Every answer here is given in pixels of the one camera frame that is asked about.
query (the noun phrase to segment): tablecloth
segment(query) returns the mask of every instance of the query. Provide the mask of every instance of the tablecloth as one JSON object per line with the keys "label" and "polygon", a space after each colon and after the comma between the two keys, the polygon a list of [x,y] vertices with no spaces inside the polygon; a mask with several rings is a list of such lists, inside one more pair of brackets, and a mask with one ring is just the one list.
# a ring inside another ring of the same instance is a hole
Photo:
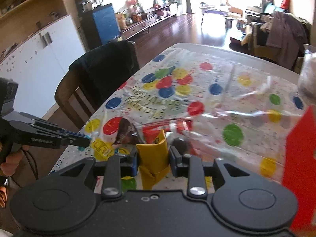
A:
{"label": "tablecloth", "polygon": [[[181,133],[203,160],[224,157],[280,182],[285,138],[305,109],[295,84],[255,65],[170,47],[119,87],[80,130],[92,145],[67,147],[52,172],[111,145],[122,117],[140,133],[144,124],[181,118],[191,120]],[[120,147],[132,148],[114,145],[114,153],[122,152]],[[136,182],[141,188],[139,176]],[[168,174],[154,189],[185,186],[186,179]]]}

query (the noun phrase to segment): blue dot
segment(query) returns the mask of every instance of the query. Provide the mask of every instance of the blue dot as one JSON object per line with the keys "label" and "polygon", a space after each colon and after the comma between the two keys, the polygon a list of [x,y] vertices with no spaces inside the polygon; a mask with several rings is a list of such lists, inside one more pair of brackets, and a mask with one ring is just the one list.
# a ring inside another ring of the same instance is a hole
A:
{"label": "blue dot", "polygon": [[159,54],[157,57],[153,59],[153,61],[158,62],[162,61],[165,58],[165,55]]}
{"label": "blue dot", "polygon": [[168,73],[166,76],[172,75],[172,72],[173,72],[173,70],[174,70],[175,68],[176,68],[175,66],[168,68],[169,73]]}
{"label": "blue dot", "polygon": [[162,97],[162,98],[168,98],[171,95],[174,94],[174,88],[173,87],[168,87],[168,88],[161,88],[159,89],[158,94]]}
{"label": "blue dot", "polygon": [[155,75],[153,73],[150,73],[143,77],[142,82],[143,83],[151,83],[154,82],[156,79]]}
{"label": "blue dot", "polygon": [[120,105],[120,103],[121,103],[121,98],[119,98],[119,97],[114,97],[114,98],[112,98],[111,100],[109,100],[109,101],[106,103],[105,107],[106,107],[108,110],[114,109],[115,107],[117,107],[118,105]]}
{"label": "blue dot", "polygon": [[295,103],[295,106],[298,109],[300,109],[300,110],[303,109],[304,105],[303,105],[303,102],[302,102],[302,100],[300,98],[298,98],[297,96],[293,97],[293,102]]}
{"label": "blue dot", "polygon": [[223,88],[219,84],[211,84],[209,90],[211,94],[219,95],[222,93]]}

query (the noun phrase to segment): red balloon print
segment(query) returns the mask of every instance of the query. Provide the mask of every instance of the red balloon print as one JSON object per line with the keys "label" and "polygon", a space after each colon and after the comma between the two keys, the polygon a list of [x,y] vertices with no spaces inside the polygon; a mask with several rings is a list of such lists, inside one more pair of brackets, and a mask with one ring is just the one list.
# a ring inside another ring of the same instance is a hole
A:
{"label": "red balloon print", "polygon": [[120,89],[122,89],[124,86],[126,86],[126,82],[124,82],[118,89],[116,89],[116,90],[120,90]]}
{"label": "red balloon print", "polygon": [[107,135],[115,133],[118,130],[121,119],[122,117],[114,117],[106,122],[103,126],[103,133]]}
{"label": "red balloon print", "polygon": [[171,86],[171,83],[172,83],[172,78],[170,76],[166,76],[160,79],[160,81],[156,84],[156,88],[157,89],[169,88]]}
{"label": "red balloon print", "polygon": [[193,77],[191,77],[191,75],[186,75],[184,78],[177,80],[179,85],[188,85],[192,83],[192,81],[193,81]]}
{"label": "red balloon print", "polygon": [[212,70],[213,66],[212,66],[212,64],[210,64],[208,62],[203,62],[203,63],[200,64],[200,68],[202,70]]}
{"label": "red balloon print", "polygon": [[198,116],[204,112],[204,104],[200,101],[190,103],[188,113],[190,116]]}

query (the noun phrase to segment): small table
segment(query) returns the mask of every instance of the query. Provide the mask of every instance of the small table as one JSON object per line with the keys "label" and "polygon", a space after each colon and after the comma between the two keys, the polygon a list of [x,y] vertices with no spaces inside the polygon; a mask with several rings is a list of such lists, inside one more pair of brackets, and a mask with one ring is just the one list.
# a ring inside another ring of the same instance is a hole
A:
{"label": "small table", "polygon": [[199,7],[202,11],[202,22],[203,23],[203,18],[204,18],[204,13],[212,13],[212,14],[218,14],[218,15],[223,15],[224,17],[227,16],[227,13],[229,13],[229,8],[230,6],[225,5],[225,6],[200,6]]}
{"label": "small table", "polygon": [[[288,69],[250,55],[178,43],[115,91],[80,133],[90,134],[92,141],[111,144],[121,117],[140,132],[142,125],[149,122],[190,117],[193,130],[202,134],[194,148],[203,160],[225,157],[257,173],[263,163],[272,167],[269,177],[281,181],[285,137],[307,107],[304,102],[293,102],[301,101],[296,86],[298,77]],[[94,155],[91,147],[70,145],[52,171]],[[141,189],[140,176],[135,179]],[[186,180],[169,174],[154,188],[185,189]]]}

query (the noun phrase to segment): transparent container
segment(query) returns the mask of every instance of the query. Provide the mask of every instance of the transparent container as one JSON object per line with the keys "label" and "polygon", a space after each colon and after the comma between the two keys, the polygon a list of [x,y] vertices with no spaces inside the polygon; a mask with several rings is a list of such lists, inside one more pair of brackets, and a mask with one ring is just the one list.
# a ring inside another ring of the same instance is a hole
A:
{"label": "transparent container", "polygon": [[304,45],[305,55],[301,75],[298,80],[298,90],[311,102],[316,102],[316,47]]}

